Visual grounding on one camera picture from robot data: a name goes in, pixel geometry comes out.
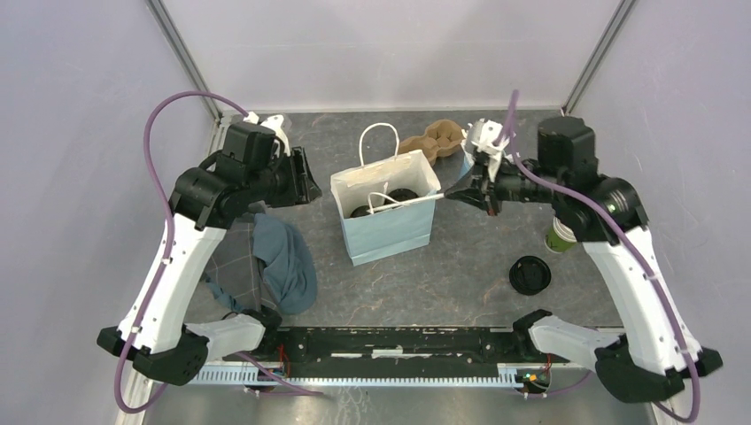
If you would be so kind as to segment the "light blue paper bag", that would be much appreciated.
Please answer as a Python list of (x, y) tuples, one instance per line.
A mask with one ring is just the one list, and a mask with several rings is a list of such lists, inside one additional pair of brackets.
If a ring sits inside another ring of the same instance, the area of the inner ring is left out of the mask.
[[(399, 142), (399, 133), (390, 123), (366, 127), (358, 142), (360, 164), (332, 174), (329, 180), (345, 248), (354, 266), (421, 248), (430, 242), (437, 200), (351, 219), (355, 208), (368, 205), (370, 192), (387, 195), (395, 189), (410, 189), (419, 197), (442, 193), (440, 181), (421, 151), (395, 152), (382, 160), (365, 161), (365, 134), (377, 127), (389, 128), (395, 142)], [(372, 201), (374, 206), (385, 204), (380, 197), (372, 197)]]

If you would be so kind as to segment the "black plastic cup lid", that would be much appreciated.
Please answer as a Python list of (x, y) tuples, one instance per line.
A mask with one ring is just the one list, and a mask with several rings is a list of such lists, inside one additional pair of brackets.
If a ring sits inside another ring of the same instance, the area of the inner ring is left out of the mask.
[(416, 199), (419, 195), (417, 195), (414, 191), (410, 189), (395, 189), (392, 190), (387, 194), (387, 198), (384, 201), (386, 204), (394, 203), (394, 202), (406, 202), (408, 200)]

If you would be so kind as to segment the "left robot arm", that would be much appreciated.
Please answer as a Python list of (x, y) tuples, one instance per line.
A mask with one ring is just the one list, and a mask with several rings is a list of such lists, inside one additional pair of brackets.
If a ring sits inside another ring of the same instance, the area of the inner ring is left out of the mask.
[(281, 114), (229, 126), (213, 166), (179, 176), (168, 201), (162, 239), (143, 287), (116, 327), (101, 329), (97, 345), (125, 355), (154, 381), (182, 386), (211, 360), (248, 352), (271, 359), (280, 317), (240, 313), (209, 323), (185, 323), (191, 297), (210, 257), (235, 220), (263, 202), (271, 208), (312, 203), (321, 196), (301, 147), (291, 147)]

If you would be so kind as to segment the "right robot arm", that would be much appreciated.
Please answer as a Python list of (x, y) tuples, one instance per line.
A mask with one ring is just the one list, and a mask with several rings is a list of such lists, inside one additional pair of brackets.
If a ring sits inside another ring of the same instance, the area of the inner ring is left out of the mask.
[(559, 116), (539, 123), (535, 158), (519, 158), (510, 144), (499, 123), (473, 123), (463, 142), (470, 167), (446, 197), (491, 216), (505, 202), (550, 205), (599, 270), (624, 327), (608, 335), (537, 310), (514, 323), (514, 355), (572, 361), (624, 403), (665, 401), (717, 371), (720, 353), (693, 337), (662, 280), (637, 191), (600, 173), (594, 131), (579, 118)]

